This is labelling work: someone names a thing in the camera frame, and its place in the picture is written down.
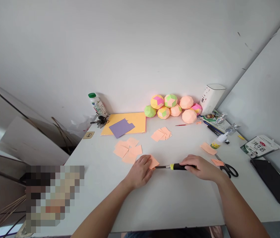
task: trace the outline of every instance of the origami ball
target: origami ball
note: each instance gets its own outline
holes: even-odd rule
[[[161,95],[155,95],[151,99],[151,106],[160,109],[164,105],[164,98]]]
[[[194,110],[185,110],[182,114],[182,119],[185,123],[191,124],[197,119],[197,114]]]
[[[166,119],[170,116],[170,109],[168,107],[161,107],[158,111],[157,111],[157,116],[161,119]]]
[[[164,106],[174,107],[177,104],[177,97],[174,94],[168,94],[164,98]]]
[[[202,106],[199,105],[198,103],[194,103],[190,109],[194,110],[197,115],[199,115],[202,112]]]
[[[174,107],[171,107],[170,110],[171,116],[179,116],[182,112],[182,108],[178,104],[176,104]]]
[[[156,109],[154,109],[151,105],[146,106],[144,109],[144,114],[146,117],[154,117],[156,114]]]
[[[190,96],[184,96],[180,99],[180,107],[182,109],[190,109],[193,103],[194,100]]]

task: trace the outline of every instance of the white wall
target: white wall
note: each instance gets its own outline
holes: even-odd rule
[[[247,139],[267,135],[280,144],[280,29],[219,107],[240,121]],[[266,156],[280,169],[280,150]]]
[[[0,86],[67,128],[94,113],[89,92],[114,113],[199,100],[228,93],[279,25],[280,0],[0,0]]]

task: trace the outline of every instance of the small bottle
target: small bottle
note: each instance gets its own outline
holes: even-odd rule
[[[100,99],[96,96],[95,93],[89,93],[88,94],[89,100],[91,104],[93,105],[95,111],[100,115],[107,117],[109,116],[103,103],[100,101]]]
[[[228,113],[226,113],[226,112],[223,112],[222,114],[220,114],[220,116],[215,121],[216,125],[223,123],[223,121],[226,120],[227,116],[228,116]]]
[[[240,126],[238,126],[236,123],[234,123],[226,129],[226,132],[228,132],[228,135],[231,136],[238,130],[239,127]]]
[[[227,134],[228,132],[218,136],[218,138],[215,139],[210,146],[214,149],[218,149],[222,145],[222,143],[227,139]]]

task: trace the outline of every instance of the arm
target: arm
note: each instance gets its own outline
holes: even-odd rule
[[[185,166],[185,169],[198,178],[217,184],[225,223],[232,238],[270,237],[258,217],[224,172],[200,156],[188,155],[180,165],[187,164],[196,165],[197,169],[191,166]]]
[[[86,217],[71,238],[107,238],[126,197],[151,178],[151,162],[150,155],[142,155],[125,179]]]

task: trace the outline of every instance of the white box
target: white box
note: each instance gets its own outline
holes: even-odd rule
[[[199,105],[202,106],[200,115],[206,116],[211,114],[225,90],[226,88],[220,84],[207,84],[205,92],[199,102]]]

